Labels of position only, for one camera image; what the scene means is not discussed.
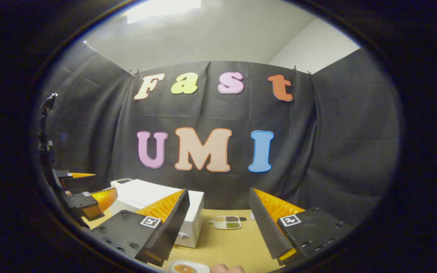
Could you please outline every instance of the wooden table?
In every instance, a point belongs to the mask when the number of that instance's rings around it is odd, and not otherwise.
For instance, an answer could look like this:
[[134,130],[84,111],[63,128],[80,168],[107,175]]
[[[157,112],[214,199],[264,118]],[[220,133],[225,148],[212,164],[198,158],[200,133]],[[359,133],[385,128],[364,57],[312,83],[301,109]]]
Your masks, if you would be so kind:
[[[91,229],[95,228],[111,217],[108,211],[104,211],[104,214],[100,219],[84,221]],[[220,215],[245,217],[247,220],[242,222],[239,229],[216,229],[208,220]],[[205,219],[196,248],[174,245],[163,267],[155,266],[156,268],[168,271],[168,264],[173,260],[199,262],[210,268],[215,264],[226,264],[229,268],[241,265],[246,273],[265,273],[281,268],[277,260],[271,258],[257,223],[249,219],[250,209],[203,209],[203,216]]]

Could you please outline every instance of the human hand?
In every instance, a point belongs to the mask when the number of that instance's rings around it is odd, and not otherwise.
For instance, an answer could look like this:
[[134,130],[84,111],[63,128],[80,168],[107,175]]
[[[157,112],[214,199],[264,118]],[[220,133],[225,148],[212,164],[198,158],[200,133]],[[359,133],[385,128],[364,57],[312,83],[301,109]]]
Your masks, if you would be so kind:
[[216,264],[212,266],[210,273],[245,273],[242,266],[234,266],[233,268],[228,268],[224,264]]

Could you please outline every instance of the white wall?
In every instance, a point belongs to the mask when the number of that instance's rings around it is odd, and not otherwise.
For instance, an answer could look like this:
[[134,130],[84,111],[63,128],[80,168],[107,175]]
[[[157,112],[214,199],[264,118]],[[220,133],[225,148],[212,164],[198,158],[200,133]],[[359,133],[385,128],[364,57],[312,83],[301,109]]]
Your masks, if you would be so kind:
[[316,18],[301,30],[269,64],[315,73],[359,49],[350,38]]

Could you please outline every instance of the black fabric backdrop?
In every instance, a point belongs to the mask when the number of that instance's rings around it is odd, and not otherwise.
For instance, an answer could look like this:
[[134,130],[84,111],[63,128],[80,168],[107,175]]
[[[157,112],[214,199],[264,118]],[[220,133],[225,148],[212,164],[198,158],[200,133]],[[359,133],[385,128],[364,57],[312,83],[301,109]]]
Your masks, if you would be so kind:
[[[224,72],[240,72],[238,94],[217,90]],[[173,94],[177,76],[194,72],[198,89]],[[134,100],[144,76],[165,73],[144,100]],[[291,102],[278,100],[269,76],[291,81]],[[47,130],[54,141],[56,169],[96,173],[89,190],[111,180],[142,179],[205,192],[207,209],[248,209],[249,187],[308,208],[318,206],[347,223],[357,223],[386,189],[399,151],[399,110],[390,78],[360,49],[310,75],[245,62],[197,62],[141,71],[132,76],[88,45],[79,45],[55,67],[45,94],[58,92]],[[213,129],[232,131],[229,172],[205,167],[180,171],[175,130],[194,128],[202,143]],[[274,133],[272,169],[252,173],[252,131]],[[156,156],[153,134],[165,132],[163,166],[152,169],[138,157],[138,131],[148,131],[148,154]]]

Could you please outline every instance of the white box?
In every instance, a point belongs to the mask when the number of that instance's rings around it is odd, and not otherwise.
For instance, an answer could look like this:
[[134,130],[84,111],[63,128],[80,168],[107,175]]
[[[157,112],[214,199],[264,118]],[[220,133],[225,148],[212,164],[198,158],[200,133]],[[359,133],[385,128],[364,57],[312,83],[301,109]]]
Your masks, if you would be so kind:
[[[110,207],[109,211],[114,215],[123,209],[138,211],[152,203],[173,194],[180,188],[171,188],[146,182],[139,179],[121,179],[111,182],[112,187],[118,190],[118,199]],[[190,207],[185,220],[176,238],[175,244],[196,247],[203,223],[203,192],[189,190]]]

